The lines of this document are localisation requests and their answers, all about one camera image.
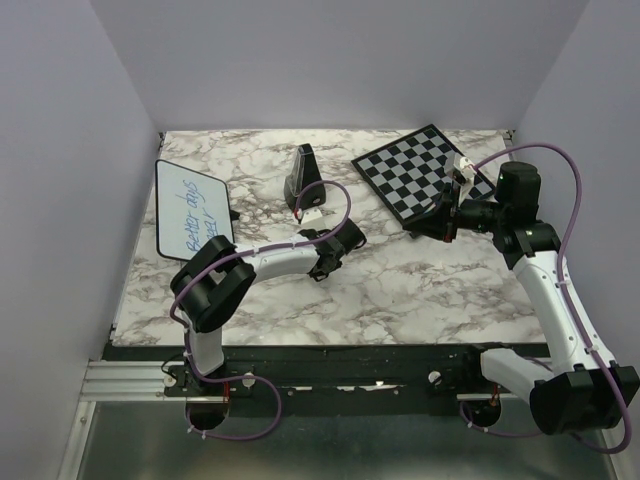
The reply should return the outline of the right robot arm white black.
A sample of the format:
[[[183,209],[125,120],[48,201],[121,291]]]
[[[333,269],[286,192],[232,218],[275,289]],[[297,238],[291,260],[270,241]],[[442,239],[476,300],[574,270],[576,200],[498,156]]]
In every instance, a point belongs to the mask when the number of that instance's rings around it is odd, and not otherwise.
[[[639,376],[602,343],[571,283],[555,229],[537,217],[538,170],[522,162],[503,164],[492,200],[468,199],[477,171],[467,158],[445,171],[451,181],[435,207],[410,219],[406,230],[443,242],[461,229],[491,234],[534,307],[551,357],[543,367],[507,347],[488,347],[461,365],[462,384],[474,392],[493,383],[506,387],[529,405],[547,435],[627,422]]]

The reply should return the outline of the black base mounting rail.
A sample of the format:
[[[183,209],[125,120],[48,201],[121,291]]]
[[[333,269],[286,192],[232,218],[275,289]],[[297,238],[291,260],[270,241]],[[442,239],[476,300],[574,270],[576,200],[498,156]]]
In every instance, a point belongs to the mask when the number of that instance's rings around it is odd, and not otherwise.
[[[227,347],[221,390],[184,391],[165,376],[165,395],[194,416],[272,419],[374,415],[455,416],[491,426],[508,395],[484,380],[475,345]]]

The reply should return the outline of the black metronome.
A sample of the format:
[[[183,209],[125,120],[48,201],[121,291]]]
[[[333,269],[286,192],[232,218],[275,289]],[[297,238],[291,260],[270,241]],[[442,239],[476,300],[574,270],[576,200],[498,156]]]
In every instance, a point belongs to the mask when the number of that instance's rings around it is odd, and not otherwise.
[[[322,179],[315,153],[310,144],[299,145],[292,157],[292,168],[285,177],[283,193],[284,199],[291,211],[296,208],[300,192],[309,184]],[[311,187],[306,191],[300,202],[300,208],[306,210],[319,207],[326,202],[326,189],[323,184]]]

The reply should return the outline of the black grey chessboard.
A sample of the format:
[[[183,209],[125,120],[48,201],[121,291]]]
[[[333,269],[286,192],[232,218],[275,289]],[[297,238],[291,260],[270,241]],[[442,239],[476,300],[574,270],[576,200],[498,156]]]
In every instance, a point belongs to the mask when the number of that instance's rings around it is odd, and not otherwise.
[[[416,192],[439,192],[451,183],[444,167],[454,153],[461,151],[431,124],[354,159],[352,165],[403,224],[417,215]]]

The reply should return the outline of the whiteboard with black frame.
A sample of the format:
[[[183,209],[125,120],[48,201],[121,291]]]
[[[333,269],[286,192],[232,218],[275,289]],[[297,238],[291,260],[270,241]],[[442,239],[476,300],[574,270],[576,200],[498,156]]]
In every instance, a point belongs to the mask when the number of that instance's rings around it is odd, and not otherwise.
[[[159,159],[155,163],[156,250],[188,261],[211,238],[234,239],[227,184]]]

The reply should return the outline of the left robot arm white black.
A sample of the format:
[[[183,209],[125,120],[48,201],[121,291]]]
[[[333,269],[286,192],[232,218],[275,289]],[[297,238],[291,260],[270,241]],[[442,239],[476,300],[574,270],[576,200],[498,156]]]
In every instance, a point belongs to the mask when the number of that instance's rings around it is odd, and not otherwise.
[[[209,240],[173,277],[169,316],[183,328],[184,371],[176,385],[201,395],[220,391],[223,326],[250,287],[290,275],[316,282],[342,267],[342,259],[367,242],[350,219],[332,230],[305,228],[287,240],[241,248],[224,235]]]

